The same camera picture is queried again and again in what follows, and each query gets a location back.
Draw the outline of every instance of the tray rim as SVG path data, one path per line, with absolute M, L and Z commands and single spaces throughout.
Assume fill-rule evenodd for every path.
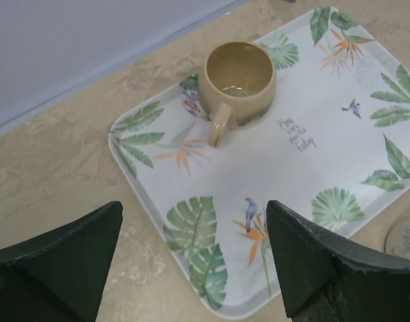
M 275 30 L 272 30 L 266 34 L 264 34 L 263 36 L 255 39 L 254 43 L 259 42 L 261 39 L 267 37 L 270 34 L 273 34 L 283 28 L 289 28 L 292 25 L 295 25 L 296 23 L 299 23 L 302 19 L 305 19 L 308 15 L 310 15 L 311 13 L 313 13 L 315 11 L 316 8 L 318 7 L 329 7 L 331 9 L 331 11 L 339 11 L 340 9 L 337 7 L 333 7 L 333 6 L 317 6 L 314 7 L 313 9 L 307 11 L 306 13 L 304 13 L 303 15 L 300 15 L 299 17 L 289 21 L 288 23 L 281 25 L 280 27 L 276 28 Z M 397 65 L 400 65 L 401 62 L 394 56 L 392 55 L 373 35 L 371 35 L 367 29 L 365 27 L 363 27 L 363 25 L 361 23 L 358 24 L 358 27 L 361 28 L 362 33 L 364 35 L 367 35 L 368 37 L 372 38 L 375 40 L 374 42 L 374 46 L 376 46 L 377 48 L 380 49 L 380 51 L 382 53 L 385 53 L 394 63 L 396 63 Z M 385 68 L 385 70 L 391 75 L 394 76 L 393 72 L 390 72 L 387 68 Z M 141 102 L 140 104 L 137 104 L 136 106 L 132 107 L 131 109 L 128 109 L 126 112 L 122 113 L 112 124 L 111 128 L 110 128 L 110 132 L 108 135 L 108 145 L 109 145 L 109 149 L 111 151 L 111 154 L 113 156 L 113 158 L 115 159 L 115 161 L 117 162 L 118 166 L 120 167 L 125 179 L 129 182 L 129 185 L 131 186 L 131 188 L 133 189 L 133 191 L 135 192 L 137 198 L 139 199 L 139 201 L 141 202 L 141 205 L 143 206 L 143 208 L 145 209 L 148 217 L 151 219 L 151 222 L 153 223 L 154 227 L 156 228 L 158 234 L 160 235 L 160 237 L 162 238 L 162 241 L 164 243 L 166 243 L 167 238 L 166 236 L 163 234 L 163 231 L 161 229 L 159 229 L 159 227 L 162 227 L 164 225 L 164 221 L 162 220 L 162 216 L 160 214 L 160 212 L 157 210 L 157 208 L 155 208 L 153 201 L 151 200 L 151 198 L 148 196 L 148 194 L 146 193 L 144 187 L 142 186 L 142 184 L 140 183 L 140 180 L 137 178 L 133 178 L 132 175 L 128 172 L 128 170 L 125 168 L 125 166 L 123 165 L 123 163 L 121 162 L 121 160 L 117 157 L 117 152 L 115 151 L 113 144 L 111 142 L 111 130 L 113 129 L 114 125 L 120 120 L 123 119 L 126 115 L 131 114 L 133 111 L 135 111 L 136 109 L 140 109 L 144 106 L 146 106 L 147 104 L 155 101 L 157 98 L 163 96 L 163 95 L 167 95 L 168 93 L 172 92 L 174 89 L 178 88 L 178 83 L 174 83 L 172 86 L 168 87 L 167 89 L 164 89 L 163 91 L 153 95 L 152 97 L 146 99 L 145 101 Z M 366 225 L 368 225 L 375 217 L 379 216 L 385 209 L 387 209 L 389 206 L 391 206 L 395 201 L 397 201 L 398 199 L 400 199 L 405 193 L 407 193 L 408 191 L 410 191 L 410 182 L 408 182 L 406 184 L 406 189 L 401 190 L 401 191 L 392 191 L 392 198 L 386 198 L 384 201 L 380 201 L 380 199 L 385 198 L 388 194 L 387 191 L 383 192 L 381 195 L 379 195 L 377 198 L 375 198 L 373 200 L 373 202 L 371 202 L 371 204 L 367 205 L 365 208 L 363 208 L 366 217 L 364 218 L 363 221 L 361 221 L 361 223 L 347 223 L 344 226 L 341 227 L 340 231 L 338 233 L 343 233 L 341 234 L 342 236 L 346 237 L 346 238 L 351 238 L 355 233 L 357 233 L 358 231 L 360 231 L 363 227 L 365 227 Z M 345 227 L 346 226 L 352 226 L 351 229 L 347 229 L 345 231 Z M 172 255 L 172 257 L 175 259 L 176 263 L 178 264 L 178 267 L 183 271 L 183 274 L 185 275 L 185 282 L 187 282 L 187 284 L 189 285 L 189 287 L 193 287 L 190 283 L 189 280 L 189 273 L 188 270 L 184 267 L 185 265 L 182 262 L 182 256 L 180 256 L 179 254 L 172 252 L 170 249 L 167 248 L 167 250 L 170 252 L 170 254 Z M 253 297 L 251 297 L 248 301 L 251 301 L 252 299 L 255 298 L 255 296 L 257 294 L 260 294 L 262 292 L 262 290 L 260 292 L 257 292 Z M 209 303 L 203 298 L 203 297 L 199 297 L 199 300 L 203 303 L 203 305 L 208 309 L 208 311 L 210 311 L 211 313 L 213 313 L 214 315 L 228 320 L 228 321 L 239 321 L 242 319 L 247 319 L 248 317 L 251 317 L 253 314 L 257 313 L 257 311 L 259 311 L 262 307 L 264 307 L 265 305 L 267 305 L 270 301 L 274 300 L 277 296 L 279 296 L 281 294 L 281 290 L 278 289 L 277 291 L 274 291 L 274 293 L 272 294 L 271 297 L 267 298 L 265 301 L 263 301 L 262 303 L 260 303 L 259 305 L 256 305 L 254 307 L 254 309 L 249 310 L 249 311 L 245 311 L 245 313 L 240 314 L 240 315 L 224 315 L 221 314 L 220 311 L 215 311 L 213 310 Z M 240 307 L 241 305 L 229 305 L 229 307 Z

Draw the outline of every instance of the marble countertop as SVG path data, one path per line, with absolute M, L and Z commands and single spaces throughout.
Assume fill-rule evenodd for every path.
M 122 113 L 194 72 L 212 47 L 255 40 L 319 5 L 350 12 L 410 70 L 410 0 L 253 0 L 1 135 L 0 248 L 118 200 L 124 221 L 97 321 L 220 321 L 176 265 L 107 134 Z M 382 250 L 391 225 L 409 212 L 410 191 L 353 240 Z M 247 321 L 288 321 L 281 297 Z

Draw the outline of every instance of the serving tray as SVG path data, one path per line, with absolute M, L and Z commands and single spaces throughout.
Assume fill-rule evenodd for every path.
M 349 237 L 410 187 L 410 73 L 348 13 L 318 7 L 256 43 L 278 70 L 274 104 L 220 148 L 206 144 L 197 75 L 123 114 L 109 134 L 186 278 L 226 319 L 280 292 L 269 200 Z

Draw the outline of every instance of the mug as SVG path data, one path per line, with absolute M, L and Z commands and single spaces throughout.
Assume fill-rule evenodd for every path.
M 198 97 L 212 120 L 208 144 L 218 147 L 227 130 L 259 120 L 272 106 L 276 69 L 266 50 L 251 42 L 229 42 L 205 59 Z

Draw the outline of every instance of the floral tray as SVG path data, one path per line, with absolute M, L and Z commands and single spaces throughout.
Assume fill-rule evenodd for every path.
M 410 187 L 410 74 L 366 30 L 318 7 L 256 42 L 276 63 L 276 99 L 222 147 L 206 144 L 196 75 L 122 115 L 109 134 L 185 276 L 226 319 L 280 292 L 269 200 L 349 237 Z

